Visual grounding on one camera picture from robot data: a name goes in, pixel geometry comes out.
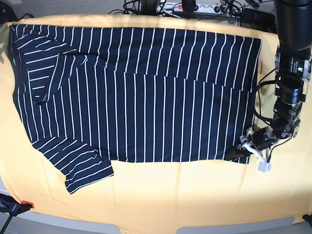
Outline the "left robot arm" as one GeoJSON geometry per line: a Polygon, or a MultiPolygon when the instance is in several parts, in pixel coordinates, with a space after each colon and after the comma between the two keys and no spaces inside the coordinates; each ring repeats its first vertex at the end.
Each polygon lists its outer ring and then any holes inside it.
{"type": "Polygon", "coordinates": [[[274,1],[275,19],[279,46],[275,58],[274,80],[261,80],[254,90],[255,95],[263,86],[275,85],[272,118],[262,116],[254,110],[255,116],[267,123],[265,128],[253,132],[249,128],[239,142],[225,153],[227,160],[237,160],[255,155],[261,162],[269,163],[272,151],[296,137],[300,125],[300,112],[306,94],[303,88],[308,85],[312,70],[312,31],[308,23],[312,20],[310,0],[274,1]]]}

